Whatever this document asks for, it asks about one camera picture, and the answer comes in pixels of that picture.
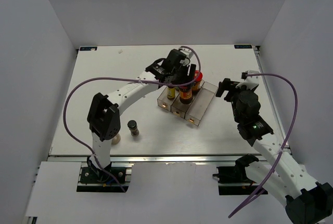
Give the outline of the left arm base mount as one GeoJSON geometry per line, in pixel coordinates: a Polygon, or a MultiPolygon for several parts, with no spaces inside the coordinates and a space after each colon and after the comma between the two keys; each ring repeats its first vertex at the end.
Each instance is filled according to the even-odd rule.
{"type": "Polygon", "coordinates": [[[105,173],[89,157],[86,163],[79,172],[77,192],[125,193],[128,190],[132,175],[130,167],[112,166],[110,163],[105,168],[108,173],[105,173]]]}

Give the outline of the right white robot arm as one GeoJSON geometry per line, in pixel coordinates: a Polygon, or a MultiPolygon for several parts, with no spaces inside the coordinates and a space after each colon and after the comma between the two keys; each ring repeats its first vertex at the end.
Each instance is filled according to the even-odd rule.
{"type": "Polygon", "coordinates": [[[225,78],[219,83],[217,97],[227,93],[234,120],[241,137],[272,166],[268,170],[254,155],[236,161],[238,180],[257,182],[256,195],[264,189],[284,207],[292,223],[318,223],[332,215],[332,186],[319,183],[278,143],[273,129],[259,115],[260,103],[254,92],[258,77],[244,77],[243,82],[225,78]]]}

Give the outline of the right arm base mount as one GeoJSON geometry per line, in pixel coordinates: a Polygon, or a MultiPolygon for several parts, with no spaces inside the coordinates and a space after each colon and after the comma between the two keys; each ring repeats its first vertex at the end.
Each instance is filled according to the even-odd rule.
{"type": "Polygon", "coordinates": [[[218,183],[219,195],[250,195],[258,184],[247,177],[245,168],[258,161],[256,156],[246,154],[237,159],[234,166],[218,166],[212,178],[218,183]]]}

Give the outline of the pink cap spice bottle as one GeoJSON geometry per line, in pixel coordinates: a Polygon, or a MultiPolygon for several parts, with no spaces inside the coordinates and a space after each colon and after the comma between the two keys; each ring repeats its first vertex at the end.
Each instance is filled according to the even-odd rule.
{"type": "Polygon", "coordinates": [[[112,145],[112,146],[117,145],[117,144],[120,142],[120,140],[121,140],[121,136],[120,136],[120,134],[117,134],[117,135],[112,139],[112,141],[111,141],[111,145],[112,145]]]}

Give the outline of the small yellow label bottle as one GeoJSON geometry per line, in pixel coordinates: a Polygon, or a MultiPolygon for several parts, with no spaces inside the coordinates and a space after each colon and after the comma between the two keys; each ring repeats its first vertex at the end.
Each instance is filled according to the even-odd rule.
{"type": "Polygon", "coordinates": [[[175,88],[174,87],[167,87],[167,98],[169,100],[175,99],[175,88]]]}

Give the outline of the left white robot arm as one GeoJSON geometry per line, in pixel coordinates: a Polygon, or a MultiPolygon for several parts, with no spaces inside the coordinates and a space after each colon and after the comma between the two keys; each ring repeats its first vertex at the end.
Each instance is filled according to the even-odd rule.
{"type": "Polygon", "coordinates": [[[146,67],[135,81],[112,93],[97,93],[93,97],[87,121],[94,154],[87,164],[97,181],[104,182],[111,177],[110,150],[121,129],[120,117],[124,111],[164,85],[190,84],[195,78],[196,65],[190,62],[194,55],[194,51],[186,47],[172,49],[166,58],[146,67]]]}

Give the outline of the red lid jar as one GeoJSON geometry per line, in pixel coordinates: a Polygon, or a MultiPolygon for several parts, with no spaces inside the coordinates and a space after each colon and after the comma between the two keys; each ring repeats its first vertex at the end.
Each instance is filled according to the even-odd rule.
{"type": "Polygon", "coordinates": [[[192,88],[190,86],[180,86],[179,96],[182,104],[190,104],[193,100],[192,88]]]}
{"type": "Polygon", "coordinates": [[[201,81],[203,78],[203,74],[201,72],[199,72],[198,70],[196,70],[194,77],[195,77],[195,82],[191,89],[192,89],[192,94],[196,95],[201,89],[201,81]]]}

